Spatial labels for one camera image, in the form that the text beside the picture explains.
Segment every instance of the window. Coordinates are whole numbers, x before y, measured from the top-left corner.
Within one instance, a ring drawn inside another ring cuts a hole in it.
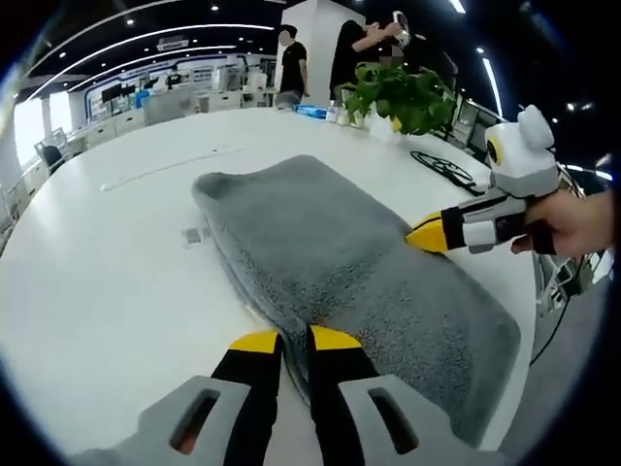
[[[67,135],[74,130],[69,106],[69,92],[57,92],[49,97],[49,119],[52,131],[62,128]]]
[[[41,99],[32,99],[16,105],[14,113],[16,126],[16,149],[19,164],[29,165],[37,156],[35,144],[43,141],[46,131],[43,126],[43,105]]]

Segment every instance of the gray towel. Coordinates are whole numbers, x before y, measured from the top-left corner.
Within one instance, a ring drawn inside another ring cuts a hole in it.
[[[479,443],[520,333],[478,283],[408,246],[407,223],[310,156],[203,175],[192,192],[233,283],[285,337],[303,394],[307,324],[334,328],[356,337],[381,374],[443,408],[463,441]]]

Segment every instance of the potted plant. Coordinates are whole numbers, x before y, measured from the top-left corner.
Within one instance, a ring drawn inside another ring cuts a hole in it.
[[[356,79],[343,86],[352,92],[345,100],[349,120],[371,115],[371,134],[384,142],[441,130],[451,121],[454,94],[432,70],[410,75],[396,64],[361,63]]]

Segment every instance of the table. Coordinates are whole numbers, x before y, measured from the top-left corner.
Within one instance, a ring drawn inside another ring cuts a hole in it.
[[[433,136],[405,146],[450,159],[479,180],[488,176],[487,167]],[[144,128],[69,161],[43,186],[0,259],[0,350],[24,408],[61,451],[108,448],[130,436],[142,410],[190,377],[209,375],[240,336],[267,328],[241,306],[214,245],[189,249],[181,232],[205,225],[190,195],[199,175],[252,172],[300,153],[412,223],[469,198],[402,147],[276,109]],[[449,257],[521,330],[507,391],[481,444],[496,449],[528,373],[533,260],[513,256],[508,245]],[[283,385],[286,408],[281,401],[266,464],[287,464],[287,455],[299,463],[303,448],[319,455],[308,411],[291,382]]]

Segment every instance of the black cable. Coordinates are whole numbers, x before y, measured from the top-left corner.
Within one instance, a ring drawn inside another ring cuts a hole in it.
[[[582,266],[585,264],[585,262],[587,262],[587,260],[583,257],[582,260],[580,261],[579,265],[578,265],[577,270],[575,271],[575,275],[573,276],[574,280],[579,280],[580,271],[582,270]],[[567,299],[567,302],[565,303],[565,306],[563,307],[563,311],[561,311],[561,315],[559,316],[559,319],[556,322],[556,325],[554,326],[554,330],[552,330],[552,333],[550,334],[550,338],[547,339],[547,342],[545,342],[545,345],[543,345],[543,347],[539,350],[537,355],[533,359],[531,359],[531,363],[529,364],[529,367],[537,362],[537,360],[541,357],[543,352],[545,350],[547,350],[547,347],[550,346],[550,344],[552,343],[552,340],[554,340],[554,336],[556,335],[556,332],[558,331],[559,327],[561,326],[561,322],[563,321],[563,317],[565,316],[565,312],[567,311],[567,307],[570,305],[570,302],[571,302],[571,300],[572,300],[572,298],[574,296],[575,295],[573,294],[572,296],[570,296]]]
[[[418,163],[445,177],[457,187],[465,189],[472,196],[482,196],[485,194],[484,192],[474,189],[476,183],[474,182],[473,176],[459,165],[455,165],[453,162],[444,158],[419,152],[418,150],[411,150],[409,154]]]

